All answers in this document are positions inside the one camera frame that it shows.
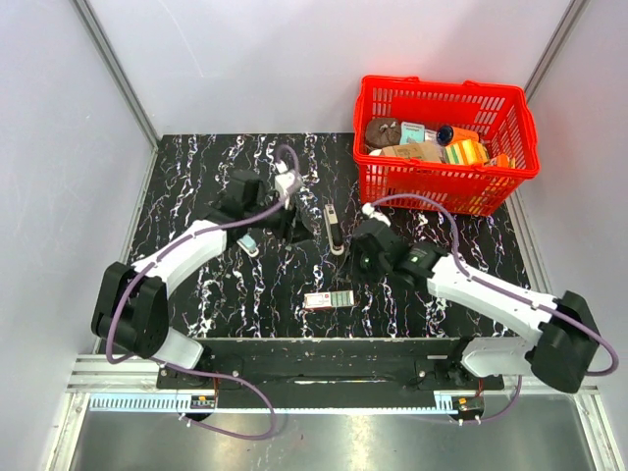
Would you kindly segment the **red plastic basket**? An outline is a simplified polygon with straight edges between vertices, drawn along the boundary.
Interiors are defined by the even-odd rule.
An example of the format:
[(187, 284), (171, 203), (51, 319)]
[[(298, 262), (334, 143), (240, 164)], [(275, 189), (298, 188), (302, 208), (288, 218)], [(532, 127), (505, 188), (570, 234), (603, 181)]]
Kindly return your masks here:
[[(381, 156), (365, 144), (375, 118), (425, 126), (425, 141), (440, 146), (442, 163)], [(475, 131), (490, 160), (484, 166), (449, 164), (437, 130), (451, 125)], [(522, 183), (540, 171), (537, 132), (524, 91), (514, 85), (447, 83), (417, 77), (366, 76), (353, 115), (353, 157), (361, 200), (385, 198), (398, 208), (422, 209), (423, 195), (451, 213), (489, 216)]]

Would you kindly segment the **orange bottle blue cap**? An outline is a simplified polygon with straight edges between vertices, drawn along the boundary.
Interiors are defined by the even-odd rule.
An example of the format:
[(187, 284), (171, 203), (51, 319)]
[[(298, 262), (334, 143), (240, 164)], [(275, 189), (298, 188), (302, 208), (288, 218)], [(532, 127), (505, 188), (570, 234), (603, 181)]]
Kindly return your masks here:
[(475, 131), (451, 125), (444, 125), (440, 127), (437, 130), (436, 138), (437, 143), (441, 146), (449, 146), (464, 140), (472, 140), (475, 142), (480, 141), (480, 136)]

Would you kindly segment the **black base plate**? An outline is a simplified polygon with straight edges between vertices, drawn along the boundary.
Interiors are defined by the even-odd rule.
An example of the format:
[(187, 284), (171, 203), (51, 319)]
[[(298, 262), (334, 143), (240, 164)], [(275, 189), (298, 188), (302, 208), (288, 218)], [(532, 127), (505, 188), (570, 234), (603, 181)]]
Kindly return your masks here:
[(444, 409), (437, 393), (502, 392), (500, 376), (462, 370), (459, 339), (210, 339), (203, 371), (232, 374), (282, 413)]

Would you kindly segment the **yellow green sticky notes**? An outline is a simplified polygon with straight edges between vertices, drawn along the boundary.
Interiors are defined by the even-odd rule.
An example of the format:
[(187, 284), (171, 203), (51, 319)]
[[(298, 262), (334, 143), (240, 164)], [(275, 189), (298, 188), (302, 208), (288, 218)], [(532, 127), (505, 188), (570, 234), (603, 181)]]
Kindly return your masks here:
[(473, 139), (465, 139), (445, 147), (445, 157), (449, 164), (464, 166), (484, 166), (490, 156), (486, 147)]

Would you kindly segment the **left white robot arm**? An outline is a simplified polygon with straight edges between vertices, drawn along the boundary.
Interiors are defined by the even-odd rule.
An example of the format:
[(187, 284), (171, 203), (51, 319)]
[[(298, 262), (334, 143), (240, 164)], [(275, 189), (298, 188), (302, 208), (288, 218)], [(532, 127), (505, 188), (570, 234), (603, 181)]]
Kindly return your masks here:
[(91, 331), (105, 343), (108, 360), (137, 356), (179, 367), (192, 388), (207, 385), (213, 374), (203, 346), (171, 325), (169, 298), (207, 262), (219, 257), (250, 230), (269, 230), (284, 242), (311, 233), (300, 220), (291, 196), (302, 185), (295, 170), (284, 170), (268, 189), (259, 176), (236, 171), (206, 214), (155, 253), (132, 264), (115, 262), (104, 272)]

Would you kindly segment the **teal white box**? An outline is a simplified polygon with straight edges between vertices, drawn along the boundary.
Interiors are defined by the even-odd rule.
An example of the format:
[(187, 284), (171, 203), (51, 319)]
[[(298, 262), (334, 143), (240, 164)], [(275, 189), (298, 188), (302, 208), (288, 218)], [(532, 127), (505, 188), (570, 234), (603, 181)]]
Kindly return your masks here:
[(425, 141), (425, 126), (422, 124), (402, 122), (400, 124), (400, 145), (421, 143)]

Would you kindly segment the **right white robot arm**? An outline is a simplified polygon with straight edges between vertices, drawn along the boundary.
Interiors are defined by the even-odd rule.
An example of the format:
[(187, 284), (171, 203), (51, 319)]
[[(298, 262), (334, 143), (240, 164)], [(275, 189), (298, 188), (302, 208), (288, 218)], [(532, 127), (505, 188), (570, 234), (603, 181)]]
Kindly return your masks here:
[(386, 278), (408, 290), (469, 308), (510, 331), (512, 338), (466, 341), (446, 364), (446, 376), (467, 389), (493, 375), (534, 376), (562, 393), (576, 393), (601, 343), (585, 298), (517, 287), (473, 268), (459, 268), (453, 254), (429, 242), (409, 243), (376, 219), (354, 232), (350, 273), (366, 282)]

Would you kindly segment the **aluminium frame rail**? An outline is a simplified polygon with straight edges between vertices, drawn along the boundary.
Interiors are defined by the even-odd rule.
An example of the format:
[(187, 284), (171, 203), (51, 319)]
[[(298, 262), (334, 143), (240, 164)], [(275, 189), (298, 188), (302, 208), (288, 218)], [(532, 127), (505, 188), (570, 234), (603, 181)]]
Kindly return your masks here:
[[(221, 353), (203, 360), (202, 372), (231, 375), (262, 389), (278, 385), (384, 385), (416, 391), (500, 391), (501, 375), (479, 378), (454, 365), (442, 355), (416, 356), (412, 353), (344, 355), (300, 354), (281, 350), (272, 355)], [(171, 366), (157, 366), (148, 360), (128, 360), (112, 365), (103, 356), (77, 360), (70, 384), (74, 387), (122, 387), (136, 382), (147, 386), (152, 381), (163, 390), (200, 390), (216, 388), (219, 379), (202, 373), (185, 373)]]

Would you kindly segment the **brown round item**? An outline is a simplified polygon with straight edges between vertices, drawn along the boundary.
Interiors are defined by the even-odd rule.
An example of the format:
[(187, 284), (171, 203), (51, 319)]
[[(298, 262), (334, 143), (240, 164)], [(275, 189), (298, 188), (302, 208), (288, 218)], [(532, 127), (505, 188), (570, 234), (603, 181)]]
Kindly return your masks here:
[(365, 129), (365, 144), (371, 150), (400, 144), (401, 125), (395, 118), (372, 119)]

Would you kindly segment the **brown cardboard box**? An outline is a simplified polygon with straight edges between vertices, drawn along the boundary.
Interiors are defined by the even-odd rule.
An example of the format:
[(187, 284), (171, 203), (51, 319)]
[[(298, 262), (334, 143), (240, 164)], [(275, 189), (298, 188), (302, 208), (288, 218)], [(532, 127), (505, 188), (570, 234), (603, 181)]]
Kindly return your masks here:
[(384, 147), (380, 155), (428, 163), (442, 163), (444, 161), (442, 148), (430, 141)]

